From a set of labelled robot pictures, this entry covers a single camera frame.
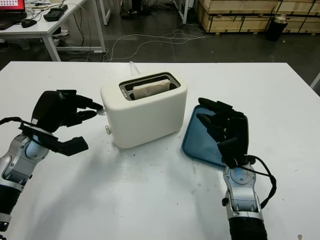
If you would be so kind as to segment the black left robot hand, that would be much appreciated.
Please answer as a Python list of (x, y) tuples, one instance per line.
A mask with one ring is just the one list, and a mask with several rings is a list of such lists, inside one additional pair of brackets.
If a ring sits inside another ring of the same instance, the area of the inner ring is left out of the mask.
[(101, 104), (77, 94), (75, 89), (46, 90), (33, 109), (31, 123), (54, 133), (62, 126), (72, 127), (91, 119), (102, 109)]

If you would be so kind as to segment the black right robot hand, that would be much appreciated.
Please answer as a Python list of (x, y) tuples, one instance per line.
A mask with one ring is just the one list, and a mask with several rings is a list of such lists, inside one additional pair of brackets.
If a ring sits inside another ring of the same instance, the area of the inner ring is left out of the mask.
[(222, 161), (231, 169), (247, 164), (249, 123), (247, 116), (221, 101), (198, 98), (198, 103), (213, 115), (197, 113), (196, 117), (216, 141)]

